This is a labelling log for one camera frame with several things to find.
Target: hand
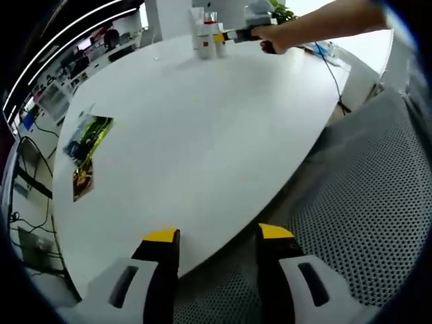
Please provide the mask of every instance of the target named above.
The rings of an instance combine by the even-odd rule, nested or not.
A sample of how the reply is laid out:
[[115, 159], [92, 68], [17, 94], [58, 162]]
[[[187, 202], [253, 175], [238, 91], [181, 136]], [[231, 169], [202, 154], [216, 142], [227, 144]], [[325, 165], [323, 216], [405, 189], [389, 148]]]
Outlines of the hand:
[[270, 53], [268, 42], [273, 45], [276, 54], [284, 54], [288, 50], [289, 46], [286, 44], [286, 34], [280, 27], [281, 25], [259, 26], [251, 30], [252, 36], [258, 36], [263, 40], [260, 45], [265, 53]]

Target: led light strip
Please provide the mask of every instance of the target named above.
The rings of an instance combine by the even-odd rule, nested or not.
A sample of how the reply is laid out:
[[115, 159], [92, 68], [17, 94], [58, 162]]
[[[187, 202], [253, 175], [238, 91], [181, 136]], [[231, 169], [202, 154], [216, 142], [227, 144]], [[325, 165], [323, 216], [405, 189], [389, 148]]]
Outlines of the led light strip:
[[78, 36], [75, 36], [73, 39], [71, 39], [69, 42], [67, 42], [66, 44], [64, 44], [64, 46], [62, 46], [57, 52], [55, 52], [41, 67], [40, 69], [35, 73], [35, 75], [32, 77], [32, 79], [29, 81], [28, 85], [30, 86], [31, 83], [34, 81], [35, 78], [37, 78], [37, 76], [46, 68], [46, 66], [53, 60], [55, 59], [56, 56], [58, 56], [66, 47], [70, 46], [74, 41], [76, 41], [78, 38], [80, 38], [81, 36], [85, 35], [87, 32], [90, 32], [91, 30], [95, 29], [97, 26], [104, 24], [105, 22], [108, 22], [109, 20], [112, 20], [116, 17], [122, 16], [124, 14], [128, 14], [130, 12], [136, 11], [136, 8], [134, 9], [129, 9], [126, 11], [123, 11], [121, 13], [118, 13], [117, 15], [114, 15], [110, 18], [107, 18], [105, 20], [102, 20], [101, 22], [91, 26], [90, 28], [86, 29], [84, 32], [82, 32], [81, 34], [79, 34]]
[[13, 85], [13, 87], [12, 87], [12, 89], [11, 89], [9, 95], [8, 95], [7, 98], [6, 98], [6, 101], [5, 101], [5, 104], [3, 105], [2, 110], [5, 110], [7, 104], [9, 103], [10, 98], [12, 97], [12, 94], [14, 93], [14, 91], [15, 91], [15, 89], [16, 89], [18, 83], [20, 83], [20, 81], [21, 81], [22, 77], [24, 76], [24, 74], [28, 71], [28, 69], [29, 69], [30, 66], [34, 63], [34, 61], [36, 61], [37, 58], [38, 58], [38, 57], [43, 53], [43, 51], [44, 51], [45, 49], [48, 48], [49, 45], [51, 45], [51, 44], [52, 44], [52, 43], [53, 43], [57, 38], [59, 38], [59, 37], [60, 37], [60, 36], [61, 36], [65, 31], [66, 31], [66, 30], [68, 30], [69, 28], [71, 28], [73, 25], [77, 24], [77, 23], [80, 22], [81, 20], [87, 18], [89, 15], [92, 15], [92, 14], [94, 14], [95, 12], [97, 12], [97, 11], [103, 9], [103, 8], [106, 8], [106, 7], [110, 6], [110, 5], [113, 5], [114, 3], [120, 2], [120, 1], [123, 1], [123, 0], [114, 0], [114, 1], [111, 1], [111, 2], [109, 2], [109, 3], [106, 3], [106, 4], [100, 6], [100, 7], [96, 8], [96, 9], [94, 9], [94, 10], [92, 10], [92, 11], [86, 13], [86, 14], [83, 15], [81, 18], [75, 20], [75, 21], [72, 22], [69, 26], [66, 26], [66, 27], [65, 27], [61, 32], [59, 32], [57, 35], [55, 35], [55, 36], [53, 37], [53, 39], [51, 39], [51, 40], [50, 40], [50, 41], [49, 41], [49, 42], [48, 42], [48, 43], [47, 43], [47, 44], [46, 44], [42, 49], [40, 49], [40, 51], [39, 51], [39, 52], [38, 52], [38, 53], [33, 57], [33, 59], [32, 59], [32, 60], [30, 61], [30, 63], [26, 66], [26, 68], [21, 72], [20, 76], [19, 76], [18, 79], [16, 80], [16, 82], [15, 82], [15, 84]]

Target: green plant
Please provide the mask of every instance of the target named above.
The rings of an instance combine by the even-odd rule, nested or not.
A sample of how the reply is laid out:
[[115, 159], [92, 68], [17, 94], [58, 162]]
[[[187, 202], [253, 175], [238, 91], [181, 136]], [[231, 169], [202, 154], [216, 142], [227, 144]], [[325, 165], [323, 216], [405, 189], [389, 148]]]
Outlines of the green plant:
[[286, 7], [282, 3], [279, 3], [278, 0], [269, 0], [269, 2], [275, 8], [273, 18], [276, 18], [277, 24], [283, 24], [284, 22], [288, 22], [297, 18], [297, 16], [294, 15], [294, 12], [292, 12], [290, 8]]

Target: tabletop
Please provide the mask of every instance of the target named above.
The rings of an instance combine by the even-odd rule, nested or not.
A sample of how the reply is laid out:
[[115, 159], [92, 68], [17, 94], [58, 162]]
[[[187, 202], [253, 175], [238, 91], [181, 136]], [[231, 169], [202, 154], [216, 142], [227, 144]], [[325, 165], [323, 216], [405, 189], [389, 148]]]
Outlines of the tabletop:
[[[342, 91], [349, 69], [332, 70]], [[180, 229], [180, 276], [205, 261], [281, 190], [337, 101], [319, 57], [243, 43], [200, 61], [187, 36], [89, 78], [66, 115], [53, 178], [59, 243], [78, 291], [85, 296], [153, 230]], [[94, 188], [73, 202], [75, 167], [62, 148], [83, 111], [114, 124], [93, 155]]]

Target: white table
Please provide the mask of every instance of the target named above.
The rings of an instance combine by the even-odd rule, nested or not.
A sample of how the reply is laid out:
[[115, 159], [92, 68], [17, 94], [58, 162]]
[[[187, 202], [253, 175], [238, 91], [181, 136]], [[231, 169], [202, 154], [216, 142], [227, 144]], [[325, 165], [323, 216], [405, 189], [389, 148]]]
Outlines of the white table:
[[[337, 101], [318, 57], [229, 44], [199, 61], [189, 37], [109, 65], [72, 99], [63, 148], [81, 111], [113, 117], [94, 153], [94, 189], [72, 201], [74, 165], [57, 151], [53, 195], [60, 247], [81, 295], [139, 234], [181, 230], [179, 275], [195, 268], [269, 203], [325, 127]], [[348, 70], [333, 68], [342, 91]]]

